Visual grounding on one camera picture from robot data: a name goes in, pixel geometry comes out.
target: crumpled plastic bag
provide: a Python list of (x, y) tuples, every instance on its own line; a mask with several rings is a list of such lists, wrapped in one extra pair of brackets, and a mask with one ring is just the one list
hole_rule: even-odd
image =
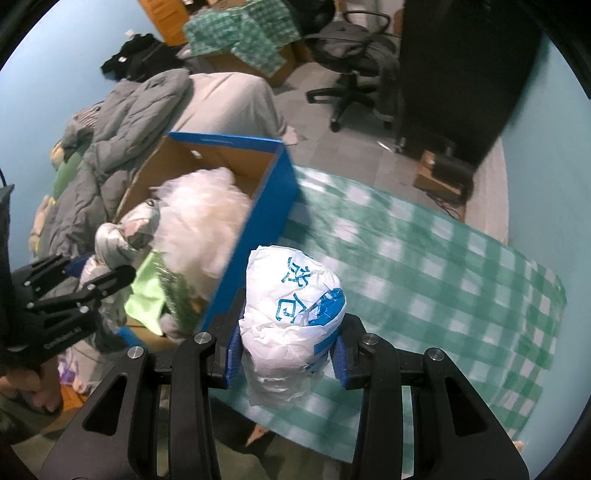
[(97, 260), (112, 270), (121, 265), (137, 266), (159, 222), (158, 203), (148, 199), (124, 215), (117, 225), (103, 223), (95, 235)]
[(306, 254), (259, 247), (246, 268), (246, 306), (239, 321), (251, 405), (290, 408), (322, 372), (345, 315), (337, 276)]
[(160, 224), (152, 247), (180, 274), (192, 298), (211, 300), (251, 208), (225, 167), (198, 170), (158, 189)]
[[(79, 290), (122, 265), (139, 267), (159, 221), (158, 204), (148, 199), (124, 215), (117, 225), (103, 223), (96, 231), (95, 254), (82, 269)], [(127, 323), (125, 303), (132, 292), (131, 286), (127, 286), (102, 299), (99, 313), (106, 330), (117, 333)]]

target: teal wall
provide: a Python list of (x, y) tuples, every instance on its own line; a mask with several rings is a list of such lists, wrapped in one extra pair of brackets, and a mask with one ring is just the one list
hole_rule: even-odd
[(119, 51), (130, 29), (154, 33), (137, 0), (60, 0), (0, 70), (0, 168), (15, 184), (12, 268), (30, 261), (33, 217), (56, 175), (49, 153), (70, 116), (115, 86), (100, 66)]
[(535, 478), (591, 394), (591, 100), (549, 39), (502, 140), (509, 243), (552, 268), (568, 301), (554, 365), (521, 436)]

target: green cloth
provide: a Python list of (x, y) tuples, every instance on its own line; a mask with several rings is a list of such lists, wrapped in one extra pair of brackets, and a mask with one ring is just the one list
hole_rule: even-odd
[(281, 0), (249, 0), (224, 11), (207, 9), (191, 17), (183, 31), (193, 55), (229, 51), (269, 77), (285, 63), (277, 52), (300, 39)]
[[(299, 198), (280, 245), (340, 278), (347, 311), (400, 349), (445, 350), (510, 437), (518, 439), (550, 369), (566, 294), (556, 275), (519, 252), (434, 212), (355, 181), (297, 168)], [(320, 453), (350, 461), (360, 391), (331, 366), (288, 411), (251, 407), (242, 380), (212, 395), (251, 420)], [(413, 468), (405, 388), (404, 472)]]
[(131, 284), (134, 292), (125, 303), (125, 313), (142, 323), (150, 332), (162, 335), (160, 317), (166, 297), (158, 281), (156, 256), (155, 252), (150, 252), (140, 265)]
[(61, 162), (57, 169), (56, 179), (53, 182), (53, 199), (57, 201), (68, 184), (76, 177), (78, 165), (82, 162), (84, 153), (90, 147), (91, 140), (82, 142), (76, 151), (70, 156), (67, 162)]

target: chair base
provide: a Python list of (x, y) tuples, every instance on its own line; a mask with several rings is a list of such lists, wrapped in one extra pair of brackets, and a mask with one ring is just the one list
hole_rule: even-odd
[(368, 108), (374, 107), (374, 100), (368, 95), (378, 89), (375, 85), (360, 86), (357, 81), (357, 76), (353, 73), (343, 74), (337, 81), (337, 86), (328, 88), (319, 88), (306, 92), (306, 100), (308, 103), (316, 103), (318, 97), (336, 97), (339, 100), (335, 105), (332, 116), (330, 117), (330, 129), (333, 132), (340, 130), (340, 120), (345, 113), (345, 110), (356, 102)]

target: white cloth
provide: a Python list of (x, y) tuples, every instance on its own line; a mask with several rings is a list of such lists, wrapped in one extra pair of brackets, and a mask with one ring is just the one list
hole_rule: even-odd
[(297, 143), (262, 78), (240, 72), (191, 75), (193, 96), (173, 131), (283, 139)]

